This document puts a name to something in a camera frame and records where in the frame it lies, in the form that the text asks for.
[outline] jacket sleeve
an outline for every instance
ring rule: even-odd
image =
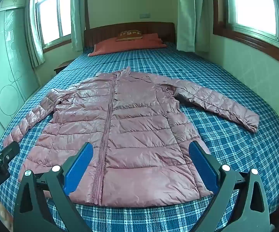
[[[172,91],[177,99],[183,99],[206,111],[241,124],[253,133],[257,131],[259,115],[221,93],[190,81],[171,79],[154,74],[149,74],[149,78],[155,84],[168,86],[168,89]]]
[[[20,142],[29,129],[49,115],[55,106],[71,93],[73,93],[72,90],[51,89],[41,102],[28,112],[26,117],[13,128],[11,133],[4,139],[3,147],[6,147],[13,141]]]

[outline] pink puffer jacket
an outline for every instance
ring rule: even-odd
[[[91,160],[70,198],[79,204],[147,207],[184,203],[210,195],[188,147],[198,141],[179,110],[183,99],[256,132],[259,116],[222,94],[190,81],[130,72],[100,73],[68,90],[52,89],[4,140],[19,142],[54,111],[21,167],[44,173],[90,142]]]

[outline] circle pattern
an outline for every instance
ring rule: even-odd
[[[19,70],[15,71],[15,80],[19,81],[21,79],[21,72]]]
[[[9,81],[10,81],[11,83],[15,82],[14,75],[13,75],[13,73],[12,73],[11,71],[9,72]]]
[[[8,116],[16,113],[19,106],[18,92],[12,85],[6,85],[0,92],[0,109]]]
[[[10,49],[11,49],[12,51],[15,51],[15,50],[16,50],[16,45],[15,45],[14,41],[11,42],[11,44],[10,44]]]

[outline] bed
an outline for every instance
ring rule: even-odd
[[[87,56],[93,52],[94,44],[129,29],[140,30],[143,34],[158,33],[168,47]],[[49,81],[16,114],[0,140],[0,149],[3,139],[49,89],[66,89],[69,85],[92,77],[98,72],[112,72],[130,66],[132,71],[193,81],[219,91],[258,113],[259,129],[256,134],[252,134],[243,127],[209,112],[181,105],[181,110],[194,124],[202,140],[220,162],[227,163],[233,169],[242,172],[248,172],[250,168],[259,170],[270,212],[275,211],[279,205],[279,117],[261,97],[227,71],[195,54],[177,51],[174,43],[175,28],[172,23],[139,22],[86,30],[85,52]],[[14,211],[19,187],[17,177],[21,164],[51,118],[52,115],[49,115],[24,136],[20,142],[20,154],[9,164],[11,177],[0,187],[0,200],[11,213]],[[237,192],[233,194],[218,228],[226,224],[236,196]],[[106,208],[82,205],[76,205],[76,208],[93,231],[189,231],[210,199],[211,196],[180,205],[157,208]],[[57,225],[65,229],[52,200],[48,200],[48,205]]]

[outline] wooden headboard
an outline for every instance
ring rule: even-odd
[[[85,47],[93,48],[95,44],[127,30],[139,30],[143,34],[158,33],[164,42],[176,43],[175,26],[172,22],[128,22],[85,30]]]

